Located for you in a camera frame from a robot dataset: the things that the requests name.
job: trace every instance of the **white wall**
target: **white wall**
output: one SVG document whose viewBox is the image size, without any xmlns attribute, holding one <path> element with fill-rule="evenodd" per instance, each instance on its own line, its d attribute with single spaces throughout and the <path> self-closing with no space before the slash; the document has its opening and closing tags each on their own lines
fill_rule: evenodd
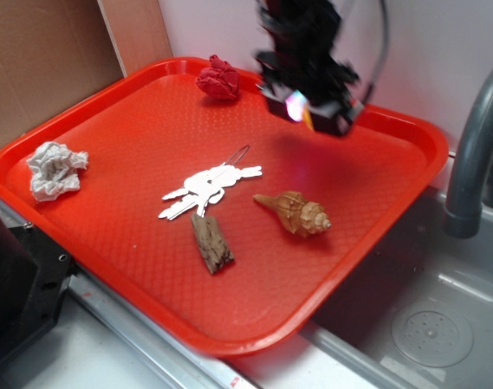
<svg viewBox="0 0 493 389">
<path fill-rule="evenodd" d="M 174 56 L 216 53 L 257 71 L 270 40 L 256 0 L 159 0 Z M 340 11 L 344 0 L 333 0 Z M 482 82 L 493 68 L 493 0 L 388 0 L 391 48 L 372 103 L 426 119 L 457 148 Z M 366 79 L 380 46 L 376 0 L 355 0 L 333 53 Z"/>
</svg>

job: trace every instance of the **crumpled tissue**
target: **crumpled tissue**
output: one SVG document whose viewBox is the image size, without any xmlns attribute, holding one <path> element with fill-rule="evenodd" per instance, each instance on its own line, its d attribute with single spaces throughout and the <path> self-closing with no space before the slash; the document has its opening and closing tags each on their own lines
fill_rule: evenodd
<svg viewBox="0 0 493 389">
<path fill-rule="evenodd" d="M 218 100 L 235 100 L 239 93 L 239 73 L 227 61 L 217 55 L 209 59 L 211 67 L 205 67 L 196 79 L 198 88 Z"/>
<path fill-rule="evenodd" d="M 52 201 L 80 189 L 77 169 L 88 167 L 87 152 L 72 152 L 64 144 L 43 143 L 27 160 L 32 170 L 30 189 L 37 201 Z"/>
</svg>

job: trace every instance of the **sink basin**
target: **sink basin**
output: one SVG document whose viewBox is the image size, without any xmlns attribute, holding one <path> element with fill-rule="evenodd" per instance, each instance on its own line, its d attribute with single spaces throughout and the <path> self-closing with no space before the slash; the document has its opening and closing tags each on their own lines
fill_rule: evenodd
<svg viewBox="0 0 493 389">
<path fill-rule="evenodd" d="M 443 201 L 429 188 L 312 320 L 413 387 L 493 387 L 493 211 L 458 240 Z"/>
</svg>

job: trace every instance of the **tray rim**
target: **tray rim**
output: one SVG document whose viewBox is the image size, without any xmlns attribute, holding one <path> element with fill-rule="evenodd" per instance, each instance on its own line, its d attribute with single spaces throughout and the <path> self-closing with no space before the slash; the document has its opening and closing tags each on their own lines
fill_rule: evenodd
<svg viewBox="0 0 493 389">
<path fill-rule="evenodd" d="M 13 207 L 23 218 L 39 226 L 59 244 L 65 246 L 74 258 L 79 258 L 80 255 L 86 254 L 91 256 L 96 255 L 98 257 L 98 254 L 90 253 L 89 248 L 80 250 L 77 247 L 79 244 L 74 239 L 62 233 L 55 224 L 48 222 L 34 208 L 28 207 L 17 194 L 8 190 L 3 185 L 4 172 L 10 170 L 13 160 L 21 160 L 34 152 L 36 147 L 43 142 L 56 139 L 58 136 L 68 132 L 73 126 L 88 120 L 93 115 L 108 108 L 124 96 L 130 95 L 148 83 L 167 75 L 197 75 L 199 70 L 206 66 L 208 66 L 208 61 L 193 57 L 170 58 L 155 62 L 135 72 L 133 75 L 110 85 L 88 99 L 81 101 L 65 112 L 36 127 L 34 130 L 29 131 L 26 135 L 7 144 L 0 150 L 0 199 Z M 260 82 L 260 77 L 250 71 L 238 71 L 241 76 L 242 90 L 246 92 L 258 92 L 256 85 Z M 94 103 L 98 104 L 96 109 L 93 109 Z M 388 121 L 399 121 L 403 126 L 414 130 L 414 133 L 400 131 L 390 134 L 386 130 L 387 127 L 384 126 L 385 122 Z M 372 128 L 375 122 L 381 124 L 381 126 L 378 126 L 378 129 Z M 267 348 L 293 335 L 313 315 L 315 310 L 318 309 L 320 302 L 324 301 L 334 292 L 340 282 L 363 260 L 371 247 L 392 227 L 423 190 L 427 188 L 430 180 L 444 167 L 448 159 L 447 140 L 436 126 L 422 119 L 397 113 L 390 109 L 368 105 L 356 124 L 414 144 L 425 155 L 427 166 L 414 183 L 406 191 L 401 193 L 398 200 L 385 212 L 384 216 L 371 227 L 361 241 L 330 271 L 324 278 L 325 281 L 319 284 L 317 289 L 312 293 L 313 298 L 306 299 L 275 331 L 241 341 L 215 340 L 202 334 L 197 328 L 180 318 L 169 308 L 163 304 L 159 304 L 158 301 L 147 295 L 144 291 L 136 288 L 130 280 L 122 278 L 120 271 L 117 269 L 111 268 L 108 271 L 107 268 L 102 269 L 99 268 L 100 266 L 94 266 L 88 272 L 100 278 L 108 286 L 112 284 L 113 280 L 120 278 L 118 281 L 120 284 L 124 280 L 127 291 L 127 295 L 123 296 L 124 298 L 144 312 L 156 312 L 156 314 L 148 314 L 148 316 L 159 323 L 159 325 L 165 326 L 165 329 L 174 336 L 186 342 L 191 347 L 198 349 L 200 352 L 209 353 L 218 357 L 245 355 Z"/>
</svg>

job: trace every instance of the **white crumpled paper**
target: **white crumpled paper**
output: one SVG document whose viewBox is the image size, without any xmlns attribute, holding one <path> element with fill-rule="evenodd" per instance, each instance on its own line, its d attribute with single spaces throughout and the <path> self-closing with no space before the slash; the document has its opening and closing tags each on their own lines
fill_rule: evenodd
<svg viewBox="0 0 493 389">
<path fill-rule="evenodd" d="M 77 169 L 88 166 L 87 152 L 72 152 L 64 144 L 43 143 L 27 160 L 32 170 L 30 189 L 37 201 L 52 201 L 80 189 Z"/>
</svg>

